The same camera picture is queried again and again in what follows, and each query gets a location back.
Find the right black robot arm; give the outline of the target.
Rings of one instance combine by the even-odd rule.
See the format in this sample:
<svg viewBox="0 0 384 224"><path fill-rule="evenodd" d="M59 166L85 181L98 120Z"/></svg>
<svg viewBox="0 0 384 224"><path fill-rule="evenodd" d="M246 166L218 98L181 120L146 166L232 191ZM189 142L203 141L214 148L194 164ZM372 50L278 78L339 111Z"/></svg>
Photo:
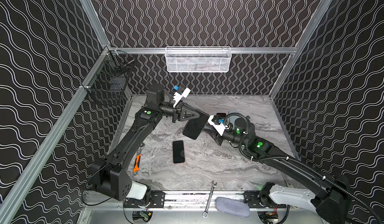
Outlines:
<svg viewBox="0 0 384 224"><path fill-rule="evenodd" d="M229 141L246 159L273 167L304 185L304 189L295 189L267 182L258 192L257 200L262 207L296 206L315 212L330 224L346 222L351 204L346 177L333 178L306 166L272 142L257 136L254 124L243 118L236 119L228 128L221 122L208 121L204 131L218 145Z"/></svg>

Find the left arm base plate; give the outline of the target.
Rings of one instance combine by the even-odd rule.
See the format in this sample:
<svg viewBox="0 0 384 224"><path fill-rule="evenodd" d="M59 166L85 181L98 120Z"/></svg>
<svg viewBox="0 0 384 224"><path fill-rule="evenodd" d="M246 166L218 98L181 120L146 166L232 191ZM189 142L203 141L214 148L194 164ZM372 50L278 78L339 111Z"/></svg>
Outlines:
<svg viewBox="0 0 384 224"><path fill-rule="evenodd" d="M164 207L165 196L163 191L147 191L141 200L126 198L123 206L128 209L159 209Z"/></svg>

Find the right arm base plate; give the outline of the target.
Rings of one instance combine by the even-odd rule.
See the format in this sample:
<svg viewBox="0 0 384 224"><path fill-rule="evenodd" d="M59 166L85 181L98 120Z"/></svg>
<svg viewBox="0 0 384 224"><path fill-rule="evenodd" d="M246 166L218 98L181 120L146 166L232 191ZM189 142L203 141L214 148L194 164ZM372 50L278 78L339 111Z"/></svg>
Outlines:
<svg viewBox="0 0 384 224"><path fill-rule="evenodd" d="M245 191L244 203L251 209L285 209L286 205L276 204L271 198L260 194L260 191Z"/></svg>

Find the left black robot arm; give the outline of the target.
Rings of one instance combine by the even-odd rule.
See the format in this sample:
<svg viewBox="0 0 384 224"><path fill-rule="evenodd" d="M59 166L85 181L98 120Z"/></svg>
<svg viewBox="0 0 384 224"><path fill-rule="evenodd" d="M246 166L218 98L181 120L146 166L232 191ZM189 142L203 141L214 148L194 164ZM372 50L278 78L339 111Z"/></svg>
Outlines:
<svg viewBox="0 0 384 224"><path fill-rule="evenodd" d="M91 165L92 175L87 182L90 189L118 201L135 199L148 204L150 188L134 182L127 168L163 117L171 117L172 122L199 118L197 111L182 101L190 92L189 88L183 86L175 86L171 93L161 84L150 86L146 91L146 101L135 114L128 133L106 157Z"/></svg>

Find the pale blue phone case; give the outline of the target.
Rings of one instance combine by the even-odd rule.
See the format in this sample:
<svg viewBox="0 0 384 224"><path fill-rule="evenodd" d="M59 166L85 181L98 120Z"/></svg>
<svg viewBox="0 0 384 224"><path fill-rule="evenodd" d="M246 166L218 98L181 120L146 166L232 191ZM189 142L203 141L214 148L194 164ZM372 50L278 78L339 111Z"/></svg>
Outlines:
<svg viewBox="0 0 384 224"><path fill-rule="evenodd" d="M237 111L229 111L228 116L227 122L233 125L238 118L243 119L242 115Z"/></svg>

